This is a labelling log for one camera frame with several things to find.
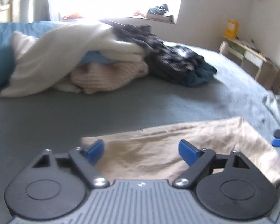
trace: orange object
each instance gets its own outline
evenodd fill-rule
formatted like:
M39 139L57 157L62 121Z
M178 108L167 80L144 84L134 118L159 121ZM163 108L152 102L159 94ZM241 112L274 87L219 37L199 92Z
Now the orange object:
M224 36L229 39L235 39L237 37L237 32L239 29L239 22L235 20L228 20L228 25L225 30Z

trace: pile of clothes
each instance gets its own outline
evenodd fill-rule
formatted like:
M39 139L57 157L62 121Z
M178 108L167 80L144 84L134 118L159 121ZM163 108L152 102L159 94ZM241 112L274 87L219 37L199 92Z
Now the pile of clothes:
M16 67L2 97L21 97L49 87L87 94L120 88L151 74L187 87L217 72L185 45L167 46L150 32L111 21L62 24L40 38L14 32Z

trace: beige cloth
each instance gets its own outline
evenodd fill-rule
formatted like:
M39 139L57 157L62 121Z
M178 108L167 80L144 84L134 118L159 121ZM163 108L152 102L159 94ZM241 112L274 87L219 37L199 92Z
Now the beige cloth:
M110 64L91 62L74 68L70 77L73 84L83 88L85 93L92 94L118 89L134 78L147 74L148 66L144 61L117 61Z
M240 150L273 183L280 181L277 151L241 117L189 122L147 128L113 135L85 137L89 146L105 142L105 154L96 168L111 182L114 179L169 179L172 182L188 165L178 154L181 139L197 148L218 154Z

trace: blue cloth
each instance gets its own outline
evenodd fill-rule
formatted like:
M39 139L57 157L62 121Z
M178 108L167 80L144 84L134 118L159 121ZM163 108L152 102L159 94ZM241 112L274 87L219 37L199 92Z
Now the blue cloth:
M23 34L41 37L47 31L61 24L61 22L42 21L30 24L26 23L2 23L0 24L0 87L5 85L15 68L15 59L11 45L11 35L14 31L20 31ZM80 65L88 62L110 63L112 60L106 59L98 52L88 52L81 60Z

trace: white wall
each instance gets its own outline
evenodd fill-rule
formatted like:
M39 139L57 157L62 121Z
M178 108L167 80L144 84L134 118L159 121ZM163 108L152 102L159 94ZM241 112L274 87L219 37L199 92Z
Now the white wall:
M248 33L263 53L280 64L280 0L253 0Z
M176 25L136 18L114 20L135 25L151 24L153 33L160 39L217 51L228 19L239 22L239 37L244 37L252 1L182 0Z

